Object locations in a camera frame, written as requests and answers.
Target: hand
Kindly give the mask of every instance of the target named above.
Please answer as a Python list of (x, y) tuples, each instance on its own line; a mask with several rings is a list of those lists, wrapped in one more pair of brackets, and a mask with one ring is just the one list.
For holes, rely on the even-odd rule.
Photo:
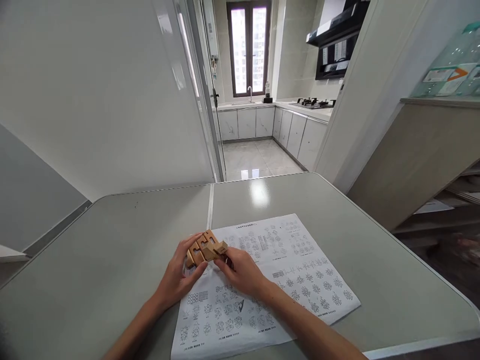
[(232, 270), (221, 260), (214, 260), (215, 265), (225, 274), (230, 283), (242, 293), (262, 300), (262, 294), (271, 282), (262, 274), (248, 252), (229, 247), (226, 251), (232, 263)]
[(185, 240), (180, 241), (173, 257), (166, 267), (165, 274), (160, 281), (160, 285), (151, 297), (159, 314), (163, 313), (173, 304), (179, 302), (192, 289), (194, 284), (202, 276), (207, 265), (207, 261), (202, 262), (189, 277), (183, 273), (184, 259), (188, 249), (197, 241), (202, 232), (196, 233)]

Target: table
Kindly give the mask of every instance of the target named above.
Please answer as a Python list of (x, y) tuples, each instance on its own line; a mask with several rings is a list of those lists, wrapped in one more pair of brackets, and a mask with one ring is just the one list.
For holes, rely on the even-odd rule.
[[(315, 173), (101, 198), (0, 290), (2, 359), (98, 359), (156, 289), (179, 240), (295, 213), (361, 301), (333, 325), (369, 358), (480, 337), (479, 311)], [(179, 306), (140, 359), (170, 357)], [(295, 341), (236, 359), (303, 359)]]

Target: kitchen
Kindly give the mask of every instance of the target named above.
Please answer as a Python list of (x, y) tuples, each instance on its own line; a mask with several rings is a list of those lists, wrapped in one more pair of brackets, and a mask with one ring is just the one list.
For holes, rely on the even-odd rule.
[(202, 2), (225, 180), (315, 171), (369, 3)]

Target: tiled floor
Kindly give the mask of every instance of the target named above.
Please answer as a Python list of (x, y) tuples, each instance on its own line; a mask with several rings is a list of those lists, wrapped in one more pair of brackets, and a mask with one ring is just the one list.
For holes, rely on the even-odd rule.
[(223, 154), (227, 181), (303, 172), (274, 140), (223, 144)]

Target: brown window frame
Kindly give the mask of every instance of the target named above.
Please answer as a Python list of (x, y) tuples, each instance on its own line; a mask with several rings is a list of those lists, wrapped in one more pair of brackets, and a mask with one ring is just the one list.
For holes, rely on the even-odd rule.
[[(261, 91), (252, 92), (252, 96), (265, 94), (265, 83), (268, 78), (269, 68), (269, 43), (270, 43), (270, 12), (272, 4), (270, 0), (257, 0), (257, 1), (236, 1), (226, 3), (226, 16), (228, 20), (228, 37), (230, 44), (230, 68), (231, 68), (231, 85), (234, 98), (242, 98), (250, 96), (248, 91), (249, 86), (253, 89), (253, 16), (255, 8), (266, 7), (266, 22), (265, 22), (265, 58), (263, 63), (263, 86)], [(232, 10), (244, 9), (245, 10), (245, 64), (246, 64), (246, 92), (237, 93), (235, 87), (235, 61), (234, 61), (234, 40), (232, 35)]]

